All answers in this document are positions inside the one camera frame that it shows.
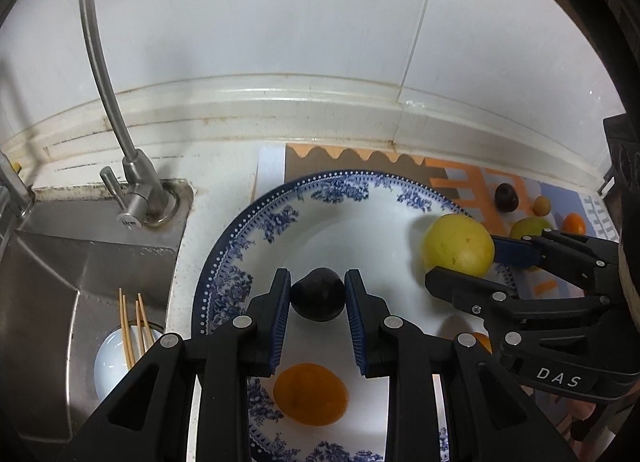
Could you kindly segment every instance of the wall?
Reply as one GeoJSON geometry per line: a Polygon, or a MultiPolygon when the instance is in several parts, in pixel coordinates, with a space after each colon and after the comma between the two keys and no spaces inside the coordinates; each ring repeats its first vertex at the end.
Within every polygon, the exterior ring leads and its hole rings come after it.
{"type": "MultiPolygon", "coordinates": [[[[552,0],[96,3],[127,121],[158,129],[134,131],[143,142],[343,137],[549,173],[544,150],[596,178],[609,164],[602,119],[623,111],[552,0]],[[177,124],[196,119],[218,126],[177,124]]],[[[28,161],[113,146],[92,137],[109,130],[98,104],[82,107],[95,99],[78,0],[18,0],[0,28],[3,150],[28,161]]]]}

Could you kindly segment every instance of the white wall tile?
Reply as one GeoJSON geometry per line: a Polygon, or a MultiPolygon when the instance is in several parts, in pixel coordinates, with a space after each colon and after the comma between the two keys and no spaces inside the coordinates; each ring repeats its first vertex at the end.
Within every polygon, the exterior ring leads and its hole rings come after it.
{"type": "Polygon", "coordinates": [[[553,0],[428,0],[404,86],[510,119],[591,165],[606,146],[602,119],[623,112],[553,0]]]}
{"type": "MultiPolygon", "coordinates": [[[[119,92],[270,72],[399,84],[424,0],[96,0],[96,5],[106,62],[119,92]]],[[[78,0],[18,0],[0,29],[0,63],[19,86],[25,108],[22,114],[6,109],[14,131],[97,98],[78,0]]]]}

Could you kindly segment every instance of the dark round fruit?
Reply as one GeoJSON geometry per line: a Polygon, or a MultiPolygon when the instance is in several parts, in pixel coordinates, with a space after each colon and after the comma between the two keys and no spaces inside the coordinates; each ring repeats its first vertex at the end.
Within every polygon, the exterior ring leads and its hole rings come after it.
{"type": "Polygon", "coordinates": [[[516,211],[520,201],[518,200],[518,194],[515,188],[511,184],[503,182],[495,189],[494,202],[499,211],[511,213],[512,211],[516,211]]]}
{"type": "Polygon", "coordinates": [[[344,284],[327,267],[312,270],[291,286],[293,310],[313,321],[330,321],[344,309],[344,284]]]}

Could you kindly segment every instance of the chopsticks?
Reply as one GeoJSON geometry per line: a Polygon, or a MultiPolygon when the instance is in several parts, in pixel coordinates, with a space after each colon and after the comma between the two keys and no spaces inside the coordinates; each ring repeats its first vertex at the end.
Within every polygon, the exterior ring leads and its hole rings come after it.
{"type": "MultiPolygon", "coordinates": [[[[119,288],[118,290],[118,305],[120,307],[120,329],[122,330],[122,347],[124,349],[124,357],[127,362],[127,370],[130,370],[133,365],[136,364],[137,359],[133,354],[133,344],[131,342],[131,334],[129,330],[129,316],[127,315],[127,296],[122,293],[122,288],[119,288]]],[[[151,327],[149,327],[149,321],[146,319],[145,304],[140,293],[138,293],[138,299],[136,300],[136,325],[138,326],[138,352],[140,353],[138,359],[140,359],[156,341],[153,333],[151,332],[151,327]]]]}

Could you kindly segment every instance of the white bowl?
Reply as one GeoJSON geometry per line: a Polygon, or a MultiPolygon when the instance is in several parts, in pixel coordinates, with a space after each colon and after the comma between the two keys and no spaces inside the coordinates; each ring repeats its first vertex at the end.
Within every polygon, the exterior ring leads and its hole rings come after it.
{"type": "MultiPolygon", "coordinates": [[[[157,340],[162,333],[151,329],[154,339],[157,340]]],[[[131,344],[133,346],[133,355],[135,359],[140,358],[140,350],[138,348],[139,332],[137,325],[129,326],[131,335],[131,344]]],[[[109,395],[116,387],[116,384],[127,373],[127,360],[124,357],[124,341],[122,339],[122,329],[118,328],[111,332],[107,339],[102,342],[94,363],[94,384],[95,391],[100,398],[100,402],[109,395]]]]}

